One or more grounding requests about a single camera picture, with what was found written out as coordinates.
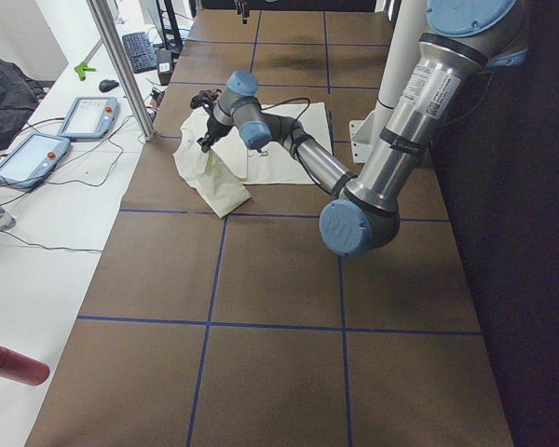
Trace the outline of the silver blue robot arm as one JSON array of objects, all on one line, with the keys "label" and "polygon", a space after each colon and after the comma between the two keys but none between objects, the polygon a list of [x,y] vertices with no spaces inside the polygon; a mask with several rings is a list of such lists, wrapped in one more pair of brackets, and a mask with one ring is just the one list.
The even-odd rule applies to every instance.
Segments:
[{"label": "silver blue robot arm", "polygon": [[263,111],[258,83],[236,71],[224,90],[203,90],[191,105],[208,113],[203,152],[236,129],[251,150],[279,143],[332,201],[320,234],[334,253],[383,247],[400,228],[398,195],[429,148],[467,78],[523,62],[526,1],[404,1],[395,21],[375,109],[362,123],[370,153],[359,173],[328,154],[295,118]]}]

